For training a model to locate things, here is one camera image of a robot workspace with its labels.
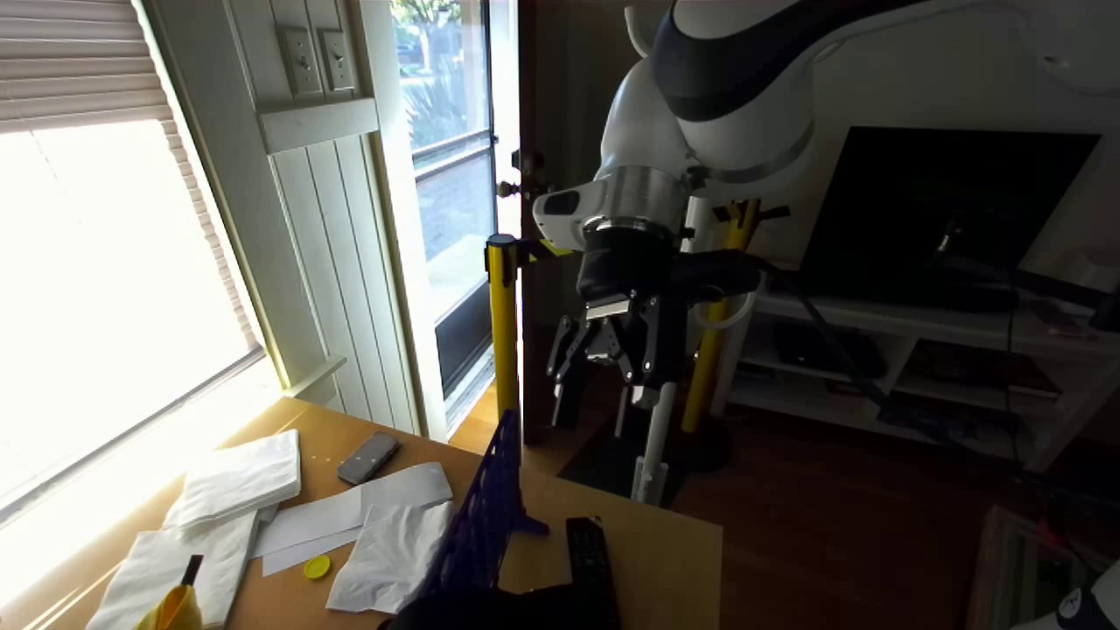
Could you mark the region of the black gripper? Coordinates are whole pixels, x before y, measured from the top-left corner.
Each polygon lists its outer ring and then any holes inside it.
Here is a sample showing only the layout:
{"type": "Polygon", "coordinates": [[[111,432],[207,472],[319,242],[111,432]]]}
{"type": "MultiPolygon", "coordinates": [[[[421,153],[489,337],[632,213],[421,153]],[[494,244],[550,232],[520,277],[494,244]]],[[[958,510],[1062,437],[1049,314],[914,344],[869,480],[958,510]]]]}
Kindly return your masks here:
{"type": "Polygon", "coordinates": [[[677,242],[663,228],[604,225],[589,236],[577,270],[577,298],[589,319],[562,319],[548,364],[555,392],[550,425],[556,432],[577,425],[589,385],[589,350],[604,337],[598,319],[625,314],[621,344],[632,407],[647,409],[663,385],[682,379],[685,309],[655,298],[670,283],[673,256],[677,242]]]}

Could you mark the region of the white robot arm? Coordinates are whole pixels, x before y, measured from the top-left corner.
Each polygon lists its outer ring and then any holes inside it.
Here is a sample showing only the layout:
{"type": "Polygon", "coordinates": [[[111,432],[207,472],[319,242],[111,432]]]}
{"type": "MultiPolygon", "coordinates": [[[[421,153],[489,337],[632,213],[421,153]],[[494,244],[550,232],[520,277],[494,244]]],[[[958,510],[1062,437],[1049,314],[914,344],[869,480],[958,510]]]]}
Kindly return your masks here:
{"type": "Polygon", "coordinates": [[[890,29],[1002,11],[1032,62],[1075,94],[1116,88],[1116,0],[673,0],[632,39],[598,143],[598,172],[543,193],[533,220],[583,260],[591,322],[615,329],[632,379],[663,397],[682,382],[685,314],[765,283],[746,251],[691,251],[685,207],[774,193],[809,165],[817,67],[890,29]]]}

